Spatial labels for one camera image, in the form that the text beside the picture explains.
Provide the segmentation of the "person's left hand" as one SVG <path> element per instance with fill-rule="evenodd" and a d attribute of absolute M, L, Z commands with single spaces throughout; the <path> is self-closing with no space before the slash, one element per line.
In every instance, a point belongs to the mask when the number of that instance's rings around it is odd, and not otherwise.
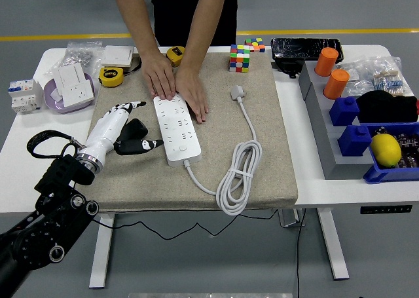
<path fill-rule="evenodd" d="M 204 123 L 209 107 L 199 73 L 187 67 L 179 67 L 175 74 L 175 87 L 191 108 L 197 123 Z"/>

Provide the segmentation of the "person's right hand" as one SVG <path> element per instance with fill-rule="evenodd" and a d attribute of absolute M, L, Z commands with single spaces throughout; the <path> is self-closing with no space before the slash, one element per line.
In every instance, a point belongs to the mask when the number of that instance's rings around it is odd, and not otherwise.
<path fill-rule="evenodd" d="M 141 57 L 141 72 L 151 96 L 171 100 L 175 95 L 175 78 L 169 60 L 159 52 Z"/>

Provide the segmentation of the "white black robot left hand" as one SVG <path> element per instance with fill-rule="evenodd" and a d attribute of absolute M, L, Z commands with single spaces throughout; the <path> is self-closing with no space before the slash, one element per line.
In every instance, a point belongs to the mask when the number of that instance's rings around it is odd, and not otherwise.
<path fill-rule="evenodd" d="M 148 129 L 139 119 L 128 119 L 135 108 L 144 105 L 145 102 L 128 102 L 112 107 L 98 120 L 77 159 L 104 165 L 106 154 L 112 150 L 121 156 L 138 155 L 163 145 L 162 140 L 145 139 Z"/>

